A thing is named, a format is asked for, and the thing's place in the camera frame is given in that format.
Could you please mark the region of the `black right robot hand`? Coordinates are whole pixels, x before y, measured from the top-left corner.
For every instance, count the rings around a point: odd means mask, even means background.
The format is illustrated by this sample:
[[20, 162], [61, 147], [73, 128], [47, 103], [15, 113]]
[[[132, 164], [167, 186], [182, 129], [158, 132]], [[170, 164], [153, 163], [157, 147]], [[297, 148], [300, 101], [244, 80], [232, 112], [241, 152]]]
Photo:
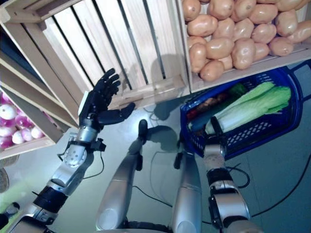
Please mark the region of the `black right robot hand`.
[[207, 134], [207, 144], [226, 146], [226, 136], [215, 116], [212, 116], [205, 128]]

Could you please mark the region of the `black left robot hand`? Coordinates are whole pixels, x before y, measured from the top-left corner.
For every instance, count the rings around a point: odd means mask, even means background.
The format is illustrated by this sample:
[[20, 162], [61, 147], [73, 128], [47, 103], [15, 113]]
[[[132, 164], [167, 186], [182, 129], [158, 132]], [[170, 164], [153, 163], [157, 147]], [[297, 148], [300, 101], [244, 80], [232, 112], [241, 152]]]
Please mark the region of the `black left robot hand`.
[[133, 112], [135, 104], [129, 103], [121, 109], [109, 110], [112, 97], [119, 91], [119, 75], [115, 69], [108, 70], [87, 92], [79, 110], [79, 127], [91, 127], [98, 131], [106, 125], [113, 125], [125, 121]]

